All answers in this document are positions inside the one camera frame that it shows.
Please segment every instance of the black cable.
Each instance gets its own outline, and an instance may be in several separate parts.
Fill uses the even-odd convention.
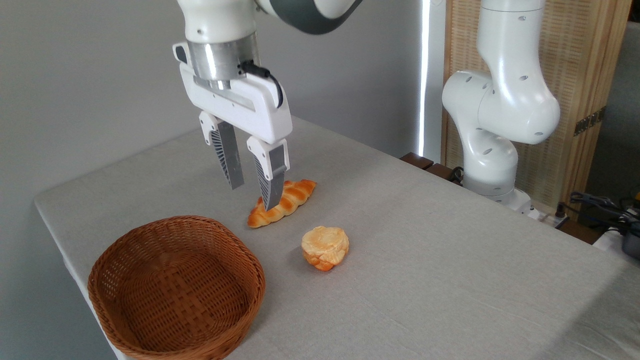
[[[240,65],[238,65],[238,68],[241,71],[247,72],[249,74],[260,76],[261,78],[265,79],[271,79],[276,85],[276,89],[278,90],[278,109],[282,106],[282,103],[284,102],[282,87],[280,86],[280,83],[275,78],[275,76],[271,75],[271,71],[269,71],[269,69],[254,64],[253,60],[242,62]]]
[[[278,109],[279,109],[282,106],[282,103],[284,102],[284,95],[282,95],[282,88],[280,87],[280,83],[278,82],[275,76],[269,74],[269,78],[273,81],[273,83],[276,85],[276,89],[278,90]]]
[[[619,208],[608,197],[594,196],[588,193],[581,193],[581,192],[572,192],[570,195],[570,202],[573,204],[581,203],[581,204],[595,206],[596,208],[606,213],[616,215],[617,217],[624,217],[624,218],[630,217],[636,220],[640,220],[640,217],[638,217],[638,215],[630,213],[625,209]]]
[[[610,222],[608,220],[602,220],[602,219],[599,219],[599,218],[592,217],[591,215],[589,215],[589,214],[587,214],[587,213],[585,213],[583,211],[574,209],[571,206],[569,206],[569,205],[567,205],[567,204],[565,204],[563,202],[560,202],[559,205],[562,205],[562,207],[564,209],[569,209],[569,210],[571,210],[572,212],[574,212],[574,213],[576,213],[578,215],[582,215],[582,216],[588,218],[589,220],[598,222],[600,224],[603,224],[604,226],[615,227],[617,229],[624,230],[625,232],[630,229],[630,226],[626,222]]]
[[[464,171],[465,169],[463,167],[454,167],[451,175],[449,175],[448,180],[458,181],[459,183],[462,183],[462,174],[464,173]]]
[[[610,219],[607,219],[606,221],[608,221],[608,222],[612,222],[612,223],[614,223],[614,224],[621,224],[621,225],[627,224],[627,223],[625,223],[623,220],[620,220],[619,218],[610,218]],[[607,225],[604,225],[604,224],[593,224],[593,225],[590,225],[590,226],[589,226],[589,228],[590,228],[590,229],[598,229],[599,227],[607,227],[607,228],[608,228],[608,230],[605,230],[605,232],[610,231],[610,230],[612,230],[612,229],[615,229],[615,230],[618,230],[618,232],[619,232],[620,234],[624,235],[624,232],[623,232],[623,231],[621,231],[621,230],[620,230],[620,229],[618,229],[617,227],[612,228],[612,227],[611,227],[611,226],[609,226],[608,224],[607,224]]]

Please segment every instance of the wooden panel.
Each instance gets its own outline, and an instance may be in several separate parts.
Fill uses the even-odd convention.
[[[402,158],[400,158],[400,160],[404,161],[405,163],[411,164],[414,167],[419,167],[423,170],[429,168],[431,165],[433,165],[433,161],[429,160],[427,158],[423,158],[422,156],[419,156],[418,154],[414,153],[414,152],[410,152],[407,155],[404,155]]]
[[[547,141],[515,146],[516,186],[548,206],[586,185],[600,126],[573,133],[579,120],[606,103],[629,6],[630,0],[547,0],[540,64],[560,103],[560,123]],[[476,49],[479,2],[450,0],[447,11],[445,76],[464,69],[488,70]],[[443,122],[442,161],[448,167],[461,166],[456,127],[448,114]]]
[[[584,225],[580,225],[577,222],[567,221],[561,227],[560,231],[565,234],[569,234],[574,238],[578,238],[589,245],[593,245],[602,236],[601,231],[595,231]]]

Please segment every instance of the bread roll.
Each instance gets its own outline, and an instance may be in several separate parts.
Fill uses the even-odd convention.
[[[318,226],[302,237],[302,254],[318,270],[331,270],[348,252],[349,238],[339,227]]]
[[[265,211],[262,197],[258,199],[253,210],[249,214],[246,224],[249,227],[260,227],[276,222],[281,218],[291,215],[298,206],[304,204],[316,188],[316,182],[303,179],[301,181],[285,181],[282,189],[280,203],[271,210]]]

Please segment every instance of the electrical cable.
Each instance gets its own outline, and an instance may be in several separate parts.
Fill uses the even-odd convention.
[[[261,78],[271,79],[273,83],[276,85],[276,90],[278,91],[277,108],[279,109],[282,106],[282,103],[284,102],[284,94],[282,93],[282,87],[280,86],[280,83],[278,82],[276,77],[271,74],[271,71],[269,71],[269,69],[266,69],[264,67],[260,67],[254,64],[253,60],[242,62],[240,65],[238,65],[238,68],[241,70],[240,73],[244,71],[252,75],[260,76]]]
[[[582,215],[582,216],[586,217],[587,219],[589,219],[591,221],[598,222],[599,224],[602,224],[603,226],[614,227],[616,229],[619,229],[619,230],[625,231],[625,232],[629,231],[630,228],[631,228],[631,226],[627,222],[611,222],[611,221],[608,221],[608,220],[602,220],[600,218],[595,218],[595,217],[592,217],[591,215],[585,213],[584,211],[580,211],[578,209],[572,208],[571,206],[565,204],[564,202],[559,202],[558,206],[559,207],[562,206],[563,209],[569,209],[572,212],[574,212],[574,213],[576,213],[578,215]]]
[[[451,175],[449,175],[449,178],[447,180],[457,181],[459,183],[462,183],[462,177],[463,177],[464,171],[465,169],[463,167],[454,167],[453,170],[451,171]]]
[[[616,215],[617,217],[623,217],[625,220],[630,220],[630,218],[634,220],[640,220],[640,217],[638,217],[638,215],[633,214],[625,209],[619,208],[608,197],[594,196],[582,192],[572,192],[570,195],[570,202],[573,204],[581,203],[595,206],[606,213]]]

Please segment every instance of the wicker basket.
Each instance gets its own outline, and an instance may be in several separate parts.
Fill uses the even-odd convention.
[[[182,216],[119,238],[96,261],[88,289],[104,332],[128,356],[210,360],[242,342],[265,281],[226,227]]]

